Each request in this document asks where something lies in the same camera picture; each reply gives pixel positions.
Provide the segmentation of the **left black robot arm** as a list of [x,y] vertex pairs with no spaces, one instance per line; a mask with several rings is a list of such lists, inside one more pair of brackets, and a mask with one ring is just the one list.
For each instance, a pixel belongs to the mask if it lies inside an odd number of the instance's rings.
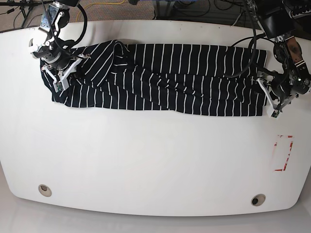
[[259,70],[272,77],[271,81],[258,78],[262,90],[269,102],[278,100],[275,109],[290,103],[298,95],[304,95],[311,89],[311,75],[302,57],[301,46],[293,32],[295,11],[285,0],[249,0],[246,3],[251,10],[250,15],[258,22],[263,35],[256,39],[268,39],[273,42],[273,54],[282,64],[284,72]]

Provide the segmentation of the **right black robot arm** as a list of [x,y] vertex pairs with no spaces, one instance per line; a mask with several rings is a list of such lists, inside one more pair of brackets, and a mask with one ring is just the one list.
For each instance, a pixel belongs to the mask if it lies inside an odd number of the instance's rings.
[[[69,23],[70,7],[78,7],[83,14],[83,30],[76,40],[62,40],[59,34]],[[55,75],[61,77],[73,62],[79,59],[70,49],[77,45],[86,33],[86,12],[78,0],[54,0],[48,7],[43,7],[43,10],[36,35],[29,42],[29,51],[35,59],[42,60],[49,70],[54,69]]]

